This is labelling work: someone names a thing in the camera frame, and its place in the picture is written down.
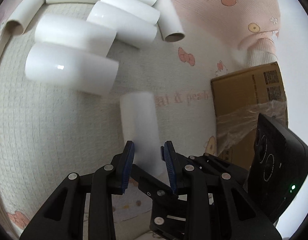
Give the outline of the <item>brown cardboard box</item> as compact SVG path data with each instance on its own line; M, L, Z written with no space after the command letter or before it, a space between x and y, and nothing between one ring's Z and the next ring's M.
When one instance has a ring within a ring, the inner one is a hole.
M216 116L216 155L249 169L259 114L288 126L287 96L277 62L238 70L211 80Z

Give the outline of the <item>pink Hello Kitty mat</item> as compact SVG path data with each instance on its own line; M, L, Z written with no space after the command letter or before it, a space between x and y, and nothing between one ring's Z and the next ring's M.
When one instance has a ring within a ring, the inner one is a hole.
M25 33L3 46L4 27L21 1L0 5L0 223L13 239L68 173L94 172L122 151L122 95L152 92L160 141L199 155L216 136L210 80L277 60L277 0L172 0L185 38L169 43L158 35L144 49L115 41L108 57L120 65L102 98L33 82L24 73L43 15L84 20L92 6L44 5Z

